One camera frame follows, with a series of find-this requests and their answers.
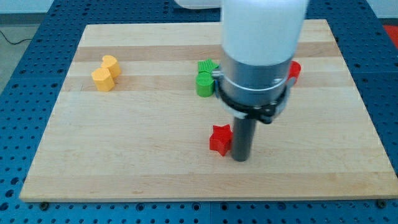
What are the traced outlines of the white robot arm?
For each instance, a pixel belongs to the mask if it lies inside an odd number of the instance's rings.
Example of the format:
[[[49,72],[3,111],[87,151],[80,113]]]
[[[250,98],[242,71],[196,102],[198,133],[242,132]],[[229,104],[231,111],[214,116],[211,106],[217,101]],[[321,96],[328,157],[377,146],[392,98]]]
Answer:
[[[283,112],[295,78],[289,76],[308,0],[176,0],[191,10],[220,9],[221,62],[215,91],[234,116],[231,156],[246,161],[257,122]]]

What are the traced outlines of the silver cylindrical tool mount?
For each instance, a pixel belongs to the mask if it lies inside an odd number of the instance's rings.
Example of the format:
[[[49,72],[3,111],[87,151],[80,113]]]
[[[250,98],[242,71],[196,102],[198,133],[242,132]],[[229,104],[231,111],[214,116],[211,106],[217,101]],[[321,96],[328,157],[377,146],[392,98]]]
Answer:
[[[292,57],[273,65],[249,65],[223,54],[211,73],[215,91],[227,112],[238,119],[271,124],[286,107],[292,83]]]

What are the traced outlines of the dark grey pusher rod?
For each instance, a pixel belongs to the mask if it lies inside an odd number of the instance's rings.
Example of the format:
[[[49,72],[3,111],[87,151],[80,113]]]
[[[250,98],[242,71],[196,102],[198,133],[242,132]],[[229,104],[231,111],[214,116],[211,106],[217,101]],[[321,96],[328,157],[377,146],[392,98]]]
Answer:
[[[249,158],[255,128],[255,119],[234,118],[231,156],[235,161],[244,162]]]

